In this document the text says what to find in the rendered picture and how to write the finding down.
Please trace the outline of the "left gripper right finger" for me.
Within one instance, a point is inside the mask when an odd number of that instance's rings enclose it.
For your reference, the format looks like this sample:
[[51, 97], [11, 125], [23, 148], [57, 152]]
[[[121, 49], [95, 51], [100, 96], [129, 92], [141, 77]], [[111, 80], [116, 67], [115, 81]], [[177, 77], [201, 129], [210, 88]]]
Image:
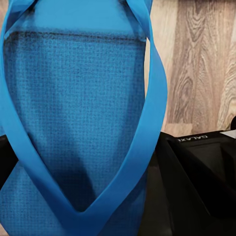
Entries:
[[236, 236], [236, 192], [170, 134], [155, 153], [176, 236]]

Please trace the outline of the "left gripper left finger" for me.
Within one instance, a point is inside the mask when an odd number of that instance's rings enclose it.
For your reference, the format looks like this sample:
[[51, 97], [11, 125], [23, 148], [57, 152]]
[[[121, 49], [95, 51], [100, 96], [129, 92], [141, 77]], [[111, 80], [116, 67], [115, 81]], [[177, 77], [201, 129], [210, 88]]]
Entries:
[[0, 136], [0, 190], [19, 161], [7, 135]]

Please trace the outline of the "sandal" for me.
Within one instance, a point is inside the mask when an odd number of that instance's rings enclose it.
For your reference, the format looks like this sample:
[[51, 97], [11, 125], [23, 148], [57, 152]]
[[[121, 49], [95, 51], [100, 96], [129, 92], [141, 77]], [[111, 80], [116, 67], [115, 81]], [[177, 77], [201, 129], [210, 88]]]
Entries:
[[9, 0], [0, 136], [19, 159], [0, 190], [9, 236], [137, 236], [168, 91], [152, 1]]

